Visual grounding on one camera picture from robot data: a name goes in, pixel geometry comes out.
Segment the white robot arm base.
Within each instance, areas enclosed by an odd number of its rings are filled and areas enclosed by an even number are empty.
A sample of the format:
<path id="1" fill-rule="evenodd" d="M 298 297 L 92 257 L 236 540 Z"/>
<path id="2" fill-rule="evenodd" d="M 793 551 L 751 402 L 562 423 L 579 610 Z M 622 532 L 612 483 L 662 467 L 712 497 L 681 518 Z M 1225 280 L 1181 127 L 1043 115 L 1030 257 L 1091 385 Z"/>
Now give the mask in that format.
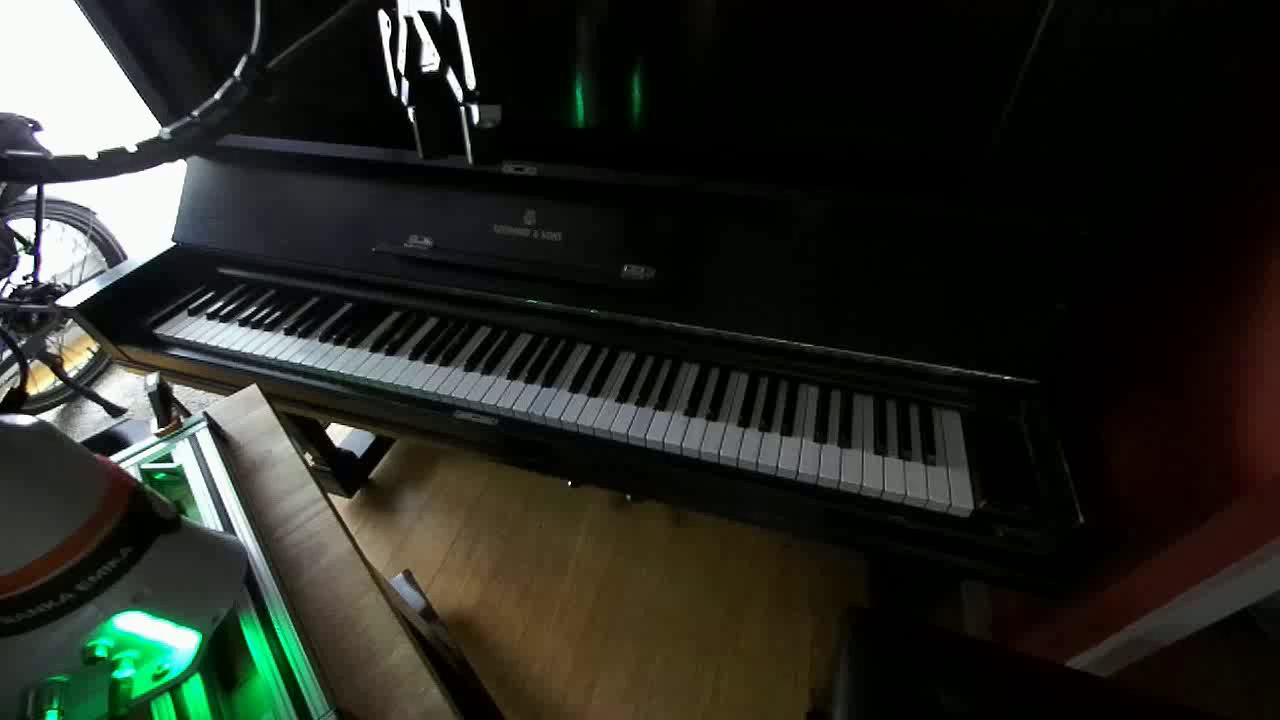
<path id="1" fill-rule="evenodd" d="M 0 423 L 0 720 L 337 720 L 206 426 Z"/>

